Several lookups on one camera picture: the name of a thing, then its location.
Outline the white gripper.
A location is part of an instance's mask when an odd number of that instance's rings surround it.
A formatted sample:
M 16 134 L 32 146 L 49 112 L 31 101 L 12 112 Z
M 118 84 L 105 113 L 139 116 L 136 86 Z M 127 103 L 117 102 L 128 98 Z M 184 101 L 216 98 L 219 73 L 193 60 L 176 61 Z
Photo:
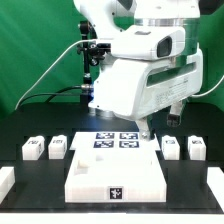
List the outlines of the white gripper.
M 183 59 L 166 58 L 156 61 L 117 59 L 112 68 L 101 73 L 94 82 L 91 111 L 109 111 L 115 116 L 136 121 L 142 140 L 153 140 L 146 117 L 170 107 L 167 125 L 178 127 L 185 107 L 183 99 L 197 93 L 202 86 L 203 56 L 196 54 Z

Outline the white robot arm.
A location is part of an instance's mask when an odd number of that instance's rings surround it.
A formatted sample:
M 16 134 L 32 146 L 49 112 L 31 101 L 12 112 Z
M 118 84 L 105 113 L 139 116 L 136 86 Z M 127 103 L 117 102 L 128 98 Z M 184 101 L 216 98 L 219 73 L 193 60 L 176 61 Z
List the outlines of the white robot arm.
M 96 32 L 93 112 L 135 122 L 144 140 L 154 137 L 147 117 L 163 108 L 180 124 L 184 100 L 202 86 L 199 1 L 73 0 Z

